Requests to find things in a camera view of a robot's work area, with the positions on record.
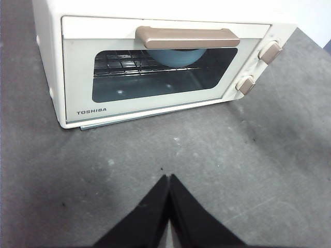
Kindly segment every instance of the blue bowl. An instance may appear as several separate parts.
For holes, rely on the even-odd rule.
[[[207,49],[147,50],[157,62],[169,67],[184,67],[193,64]]]

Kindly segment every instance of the white toaster oven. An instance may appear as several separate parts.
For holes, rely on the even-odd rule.
[[[33,0],[60,125],[87,129],[242,98],[296,28],[249,2]]]

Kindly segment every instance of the wire rack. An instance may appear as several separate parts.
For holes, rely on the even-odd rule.
[[[164,66],[151,58],[145,50],[104,51],[95,58],[94,78],[135,76],[196,69],[199,69],[199,67],[192,65],[180,68]]]

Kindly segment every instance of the gray surface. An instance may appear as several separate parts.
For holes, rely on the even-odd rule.
[[[163,173],[247,243],[330,246],[331,56],[300,30],[242,100],[66,131],[31,3],[2,3],[2,247],[92,244]]]

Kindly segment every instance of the beige handle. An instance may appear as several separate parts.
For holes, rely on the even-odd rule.
[[[229,29],[172,29],[140,26],[136,30],[147,49],[236,47],[239,38]]]

